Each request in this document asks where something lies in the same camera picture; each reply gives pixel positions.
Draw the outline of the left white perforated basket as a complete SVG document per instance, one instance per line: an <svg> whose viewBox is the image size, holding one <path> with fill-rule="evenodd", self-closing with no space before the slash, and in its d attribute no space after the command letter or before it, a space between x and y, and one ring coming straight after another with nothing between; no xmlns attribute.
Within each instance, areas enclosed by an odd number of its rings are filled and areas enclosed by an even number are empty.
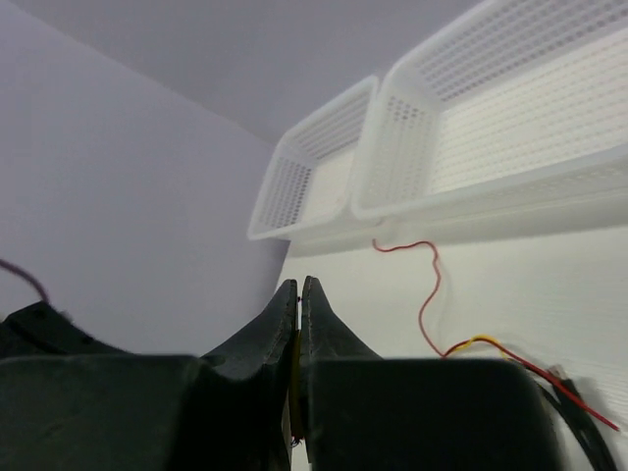
<svg viewBox="0 0 628 471"><path fill-rule="evenodd" d="M350 198L378 85L377 77L364 78L281 137L254 205L249 239L293 241L360 227Z"/></svg>

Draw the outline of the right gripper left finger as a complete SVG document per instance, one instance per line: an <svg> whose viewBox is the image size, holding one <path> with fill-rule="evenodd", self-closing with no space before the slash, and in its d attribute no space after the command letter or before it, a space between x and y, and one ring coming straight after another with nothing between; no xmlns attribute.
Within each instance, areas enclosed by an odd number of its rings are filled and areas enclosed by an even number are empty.
<svg viewBox="0 0 628 471"><path fill-rule="evenodd" d="M5 470L286 470L297 284L202 356L1 359Z"/></svg>

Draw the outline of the middle white perforated basket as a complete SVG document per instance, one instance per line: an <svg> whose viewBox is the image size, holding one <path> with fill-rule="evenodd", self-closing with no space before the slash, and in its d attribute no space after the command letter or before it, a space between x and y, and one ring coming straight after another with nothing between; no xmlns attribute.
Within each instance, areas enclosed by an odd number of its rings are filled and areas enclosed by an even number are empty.
<svg viewBox="0 0 628 471"><path fill-rule="evenodd" d="M482 2L395 63L365 132L361 220L623 193L627 5Z"/></svg>

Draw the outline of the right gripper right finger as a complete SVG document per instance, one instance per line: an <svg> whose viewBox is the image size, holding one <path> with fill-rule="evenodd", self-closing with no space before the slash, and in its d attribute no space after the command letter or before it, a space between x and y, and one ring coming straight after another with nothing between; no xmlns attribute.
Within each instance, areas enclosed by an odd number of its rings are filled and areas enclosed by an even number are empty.
<svg viewBox="0 0 628 471"><path fill-rule="evenodd" d="M537 384L487 358L385 359L302 291L301 406L315 470L560 470Z"/></svg>

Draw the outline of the white perforated basket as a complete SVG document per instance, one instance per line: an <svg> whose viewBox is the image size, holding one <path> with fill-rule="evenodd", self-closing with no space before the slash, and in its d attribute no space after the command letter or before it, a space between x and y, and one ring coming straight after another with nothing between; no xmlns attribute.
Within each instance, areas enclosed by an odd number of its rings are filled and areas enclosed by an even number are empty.
<svg viewBox="0 0 628 471"><path fill-rule="evenodd" d="M249 239L293 241L360 227L350 198L378 85L377 77L364 78L281 137L254 205Z"/></svg>
<svg viewBox="0 0 628 471"><path fill-rule="evenodd" d="M627 5L482 2L395 63L365 132L361 220L623 193Z"/></svg>

